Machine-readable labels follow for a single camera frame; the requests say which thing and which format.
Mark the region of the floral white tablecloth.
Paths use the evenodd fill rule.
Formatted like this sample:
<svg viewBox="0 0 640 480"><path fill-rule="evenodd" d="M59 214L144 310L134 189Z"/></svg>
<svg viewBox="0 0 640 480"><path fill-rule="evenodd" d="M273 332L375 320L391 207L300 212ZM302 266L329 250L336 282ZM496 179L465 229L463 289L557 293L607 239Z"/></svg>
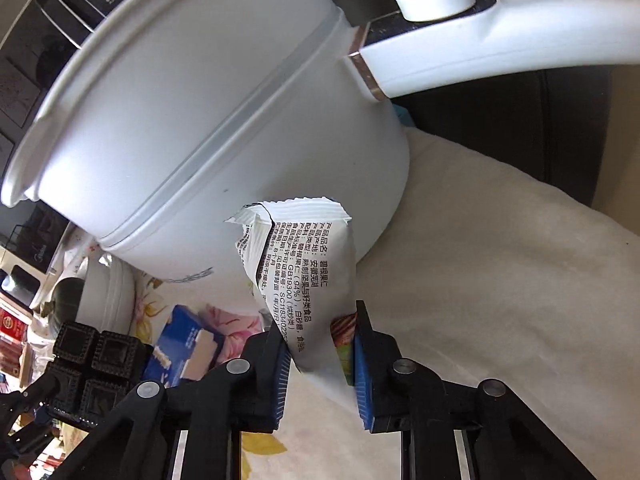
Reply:
<svg viewBox="0 0 640 480"><path fill-rule="evenodd" d="M599 479L639 474L639 239L509 165L409 129L358 266L372 325L450 382L505 382Z"/></svg>

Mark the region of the white snack wrapper with text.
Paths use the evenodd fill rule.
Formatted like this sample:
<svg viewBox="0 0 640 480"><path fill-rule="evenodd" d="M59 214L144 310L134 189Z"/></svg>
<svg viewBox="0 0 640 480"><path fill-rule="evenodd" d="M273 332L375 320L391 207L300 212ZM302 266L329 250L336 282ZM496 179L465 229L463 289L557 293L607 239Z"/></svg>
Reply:
<svg viewBox="0 0 640 480"><path fill-rule="evenodd" d="M352 341L356 250L352 218L326 197L244 206L227 219L245 274L297 369L324 396L356 412Z"/></svg>

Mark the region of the blue white tissue pack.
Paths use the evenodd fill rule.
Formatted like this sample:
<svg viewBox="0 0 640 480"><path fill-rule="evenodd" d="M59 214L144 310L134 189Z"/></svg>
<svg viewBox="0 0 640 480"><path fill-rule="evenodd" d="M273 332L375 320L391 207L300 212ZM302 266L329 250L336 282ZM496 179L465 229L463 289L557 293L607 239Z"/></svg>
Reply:
<svg viewBox="0 0 640 480"><path fill-rule="evenodd" d="M175 306L154 344L142 379L165 388L197 382L215 365L223 346L223 334L206 327L187 307Z"/></svg>

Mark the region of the black plastic compartment tray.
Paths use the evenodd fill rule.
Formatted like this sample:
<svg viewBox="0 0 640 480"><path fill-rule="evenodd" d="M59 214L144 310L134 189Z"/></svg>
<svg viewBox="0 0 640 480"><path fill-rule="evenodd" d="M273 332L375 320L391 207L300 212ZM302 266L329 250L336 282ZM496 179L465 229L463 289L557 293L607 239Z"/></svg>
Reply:
<svg viewBox="0 0 640 480"><path fill-rule="evenodd" d="M153 348L140 339L77 322L62 325L46 372L60 390L47 402L64 424L89 431L141 382Z"/></svg>

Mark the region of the white electric cooking pot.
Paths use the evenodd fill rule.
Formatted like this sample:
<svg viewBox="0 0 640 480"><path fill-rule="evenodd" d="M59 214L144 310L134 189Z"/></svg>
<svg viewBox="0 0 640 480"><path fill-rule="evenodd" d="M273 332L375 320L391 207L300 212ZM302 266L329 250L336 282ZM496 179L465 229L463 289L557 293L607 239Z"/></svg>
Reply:
<svg viewBox="0 0 640 480"><path fill-rule="evenodd" d="M326 196L365 255L408 179L392 99L546 68L634 64L639 0L395 0L352 26L333 0L30 0L60 34L6 167L42 203L166 282L250 303L235 211Z"/></svg>

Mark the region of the stacked white bowls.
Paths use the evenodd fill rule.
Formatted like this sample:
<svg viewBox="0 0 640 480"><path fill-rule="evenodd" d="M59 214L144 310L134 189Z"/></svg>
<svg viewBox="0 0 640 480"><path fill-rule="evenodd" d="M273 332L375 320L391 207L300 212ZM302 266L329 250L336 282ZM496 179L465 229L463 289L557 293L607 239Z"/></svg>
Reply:
<svg viewBox="0 0 640 480"><path fill-rule="evenodd" d="M99 332L127 335L134 317L134 272L112 255L87 259L84 288L75 321Z"/></svg>

